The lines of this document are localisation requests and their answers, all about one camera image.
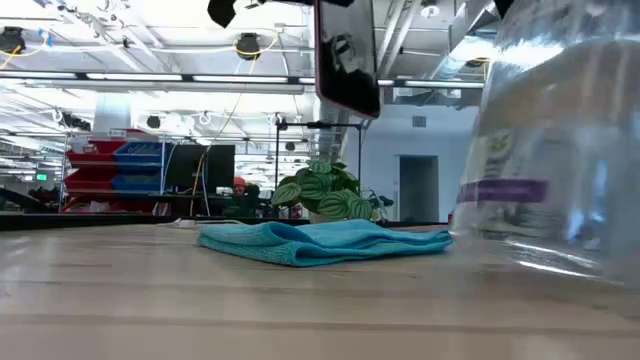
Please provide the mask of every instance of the blue microfiber cloth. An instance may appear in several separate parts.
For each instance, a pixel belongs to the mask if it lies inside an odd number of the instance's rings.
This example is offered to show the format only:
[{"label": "blue microfiber cloth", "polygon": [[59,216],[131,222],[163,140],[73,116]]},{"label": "blue microfiber cloth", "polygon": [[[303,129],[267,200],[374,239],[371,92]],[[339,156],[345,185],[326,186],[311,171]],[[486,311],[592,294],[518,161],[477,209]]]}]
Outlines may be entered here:
[{"label": "blue microfiber cloth", "polygon": [[316,266],[387,255],[442,252],[452,243],[446,230],[407,233],[365,220],[290,226],[212,225],[202,228],[198,244],[221,252],[289,266]]}]

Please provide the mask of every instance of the doorway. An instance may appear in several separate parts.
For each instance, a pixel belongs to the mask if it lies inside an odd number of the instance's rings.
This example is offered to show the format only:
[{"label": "doorway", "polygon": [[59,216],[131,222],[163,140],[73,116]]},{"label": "doorway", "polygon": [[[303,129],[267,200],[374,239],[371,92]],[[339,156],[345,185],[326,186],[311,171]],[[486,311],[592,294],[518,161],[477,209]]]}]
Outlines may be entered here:
[{"label": "doorway", "polygon": [[439,222],[437,156],[400,156],[400,221]]}]

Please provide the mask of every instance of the blue bin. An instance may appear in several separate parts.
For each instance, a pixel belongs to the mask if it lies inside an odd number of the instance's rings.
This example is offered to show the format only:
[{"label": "blue bin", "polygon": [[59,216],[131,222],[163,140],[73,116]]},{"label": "blue bin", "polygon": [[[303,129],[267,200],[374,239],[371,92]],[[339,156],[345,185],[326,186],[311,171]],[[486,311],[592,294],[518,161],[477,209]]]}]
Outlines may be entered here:
[{"label": "blue bin", "polygon": [[[173,144],[165,144],[165,163],[169,158]],[[135,166],[135,164],[157,164],[162,163],[162,143],[136,141],[122,145],[113,154],[119,166]]]},{"label": "blue bin", "polygon": [[116,191],[160,192],[160,173],[145,174],[121,174],[111,181]]}]

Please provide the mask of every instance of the wooden table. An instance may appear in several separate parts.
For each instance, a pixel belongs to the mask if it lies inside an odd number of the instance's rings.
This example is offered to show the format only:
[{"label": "wooden table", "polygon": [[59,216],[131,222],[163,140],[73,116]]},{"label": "wooden table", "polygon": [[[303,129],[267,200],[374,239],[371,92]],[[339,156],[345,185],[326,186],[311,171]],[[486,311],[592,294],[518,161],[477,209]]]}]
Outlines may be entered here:
[{"label": "wooden table", "polygon": [[0,234],[2,359],[637,359],[639,297],[446,255],[293,269],[136,225]]}]

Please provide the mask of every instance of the clear plastic bottle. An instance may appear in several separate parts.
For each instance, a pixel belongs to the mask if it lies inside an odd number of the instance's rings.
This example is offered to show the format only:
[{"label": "clear plastic bottle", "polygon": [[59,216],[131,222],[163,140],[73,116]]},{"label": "clear plastic bottle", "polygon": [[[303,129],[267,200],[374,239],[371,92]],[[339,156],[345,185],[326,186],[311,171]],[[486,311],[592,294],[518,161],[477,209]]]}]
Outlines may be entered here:
[{"label": "clear plastic bottle", "polygon": [[638,284],[640,1],[516,1],[496,46],[454,237]]}]

